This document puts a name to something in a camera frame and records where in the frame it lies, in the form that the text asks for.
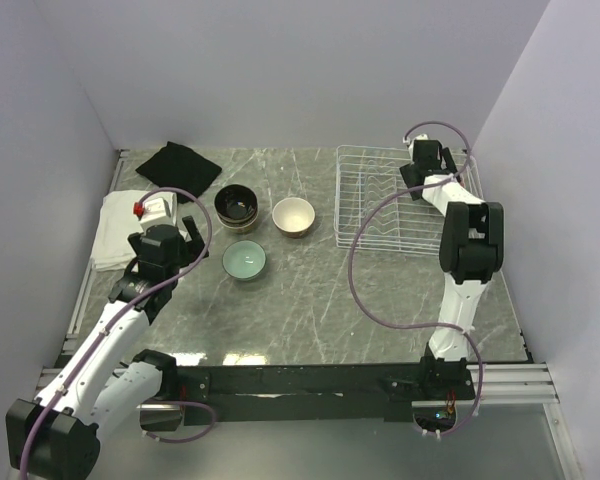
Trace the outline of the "plain beige bowl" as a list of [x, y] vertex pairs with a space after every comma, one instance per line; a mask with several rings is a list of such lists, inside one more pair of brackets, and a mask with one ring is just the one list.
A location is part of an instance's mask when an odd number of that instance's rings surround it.
[[214, 198], [218, 217], [229, 224], [242, 224], [258, 212], [258, 200], [250, 188], [232, 184], [221, 188]]

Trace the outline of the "black patterned bowl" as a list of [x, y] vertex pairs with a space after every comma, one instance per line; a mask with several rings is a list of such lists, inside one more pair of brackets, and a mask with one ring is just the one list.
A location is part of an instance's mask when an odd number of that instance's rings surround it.
[[249, 216], [248, 218], [244, 218], [244, 219], [240, 219], [240, 220], [232, 220], [228, 217], [225, 217], [223, 215], [217, 214], [216, 217], [218, 218], [220, 224], [225, 227], [225, 226], [248, 226], [248, 225], [253, 225], [255, 227], [255, 224], [258, 220], [258, 213], [254, 213], [253, 215]]

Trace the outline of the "light teal white bowl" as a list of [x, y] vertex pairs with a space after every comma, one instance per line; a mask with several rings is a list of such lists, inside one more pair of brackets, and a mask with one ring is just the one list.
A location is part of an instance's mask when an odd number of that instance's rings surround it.
[[222, 266], [233, 279], [250, 281], [264, 271], [266, 261], [265, 250], [259, 243], [242, 240], [231, 244], [224, 251]]

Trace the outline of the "red floral bowl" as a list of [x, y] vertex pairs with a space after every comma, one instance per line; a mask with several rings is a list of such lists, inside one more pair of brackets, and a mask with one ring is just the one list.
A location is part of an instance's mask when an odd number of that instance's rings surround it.
[[314, 207], [305, 199], [288, 197], [280, 200], [272, 210], [277, 230], [289, 238], [302, 238], [315, 221]]

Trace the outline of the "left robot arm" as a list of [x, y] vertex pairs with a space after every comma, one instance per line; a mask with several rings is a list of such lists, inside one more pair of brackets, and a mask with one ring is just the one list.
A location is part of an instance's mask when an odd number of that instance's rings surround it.
[[104, 438], [124, 414], [149, 399], [179, 395], [176, 361], [161, 352], [143, 351], [121, 377], [112, 375], [171, 300], [179, 279], [208, 255], [210, 240], [194, 219], [182, 222], [183, 230], [162, 224], [129, 236], [135, 257], [87, 339], [33, 400], [18, 399], [9, 408], [9, 460], [21, 478], [87, 478]]

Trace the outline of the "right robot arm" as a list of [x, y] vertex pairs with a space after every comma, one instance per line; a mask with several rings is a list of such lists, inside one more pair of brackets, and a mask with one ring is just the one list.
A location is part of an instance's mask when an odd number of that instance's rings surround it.
[[426, 201], [444, 217], [438, 255], [444, 294], [428, 348], [437, 359], [459, 361], [469, 357], [465, 335], [504, 261], [504, 208], [465, 188], [450, 150], [439, 141], [419, 135], [407, 145], [411, 162], [400, 173], [411, 198]]

